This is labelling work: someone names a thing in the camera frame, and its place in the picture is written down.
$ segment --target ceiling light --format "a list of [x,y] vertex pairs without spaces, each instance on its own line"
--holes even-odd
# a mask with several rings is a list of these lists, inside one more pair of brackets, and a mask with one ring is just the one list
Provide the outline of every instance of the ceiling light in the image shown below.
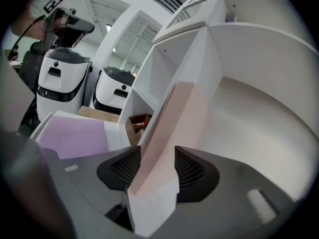
[[108,24],[107,24],[107,25],[106,25],[106,31],[108,31],[108,32],[109,32],[109,31],[110,31],[110,29],[111,29],[111,27],[112,27],[111,25],[108,25]]

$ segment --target black cable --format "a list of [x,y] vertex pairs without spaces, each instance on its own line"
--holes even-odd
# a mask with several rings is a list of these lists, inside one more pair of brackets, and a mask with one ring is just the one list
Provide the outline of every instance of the black cable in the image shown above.
[[12,47],[12,49],[11,49],[9,55],[8,55],[8,60],[11,59],[11,56],[13,57],[13,50],[14,50],[14,48],[16,47],[16,45],[20,42],[21,38],[25,35],[25,33],[27,33],[27,32],[29,31],[29,29],[30,29],[34,24],[36,24],[39,20],[42,20],[42,19],[44,19],[44,18],[45,18],[45,15],[42,15],[42,16],[36,18],[36,19],[23,31],[23,33],[20,35],[20,37],[18,38],[18,40],[17,40],[17,41],[15,42],[15,44],[13,45],[13,47]]

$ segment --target brown box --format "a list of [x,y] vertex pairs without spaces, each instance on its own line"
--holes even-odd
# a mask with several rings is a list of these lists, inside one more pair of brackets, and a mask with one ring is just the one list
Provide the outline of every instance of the brown box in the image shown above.
[[80,110],[78,111],[78,115],[96,119],[96,120],[109,121],[109,122],[118,122],[120,117],[117,114],[107,113],[107,112],[92,109],[86,106],[82,106],[80,108]]
[[146,126],[144,125],[139,127],[133,127],[133,124],[142,123],[142,122],[150,122],[151,117],[152,116],[150,115],[139,115],[139,116],[128,118],[125,125],[125,129],[126,129],[126,133],[128,134],[128,138],[129,138],[131,146],[138,145],[138,142],[141,139],[143,134],[143,131],[141,130],[146,129]]

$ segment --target purple paper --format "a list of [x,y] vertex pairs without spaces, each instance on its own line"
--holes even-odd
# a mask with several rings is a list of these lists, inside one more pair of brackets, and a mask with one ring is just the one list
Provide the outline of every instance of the purple paper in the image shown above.
[[95,119],[53,116],[44,129],[40,145],[55,150],[60,159],[108,151],[104,122]]

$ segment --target ceiling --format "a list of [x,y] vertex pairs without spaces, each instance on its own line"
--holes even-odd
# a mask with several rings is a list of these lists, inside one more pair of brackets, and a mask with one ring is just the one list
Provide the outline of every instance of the ceiling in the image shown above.
[[[45,14],[43,7],[50,0],[34,0],[30,11],[34,16]],[[120,7],[107,0],[64,0],[58,7],[76,9],[76,16],[95,25],[92,33],[83,40],[100,45],[107,34],[106,24],[113,25],[126,8]],[[138,16],[125,31],[115,46],[116,55],[129,62],[141,66],[152,47],[152,40],[158,29]]]

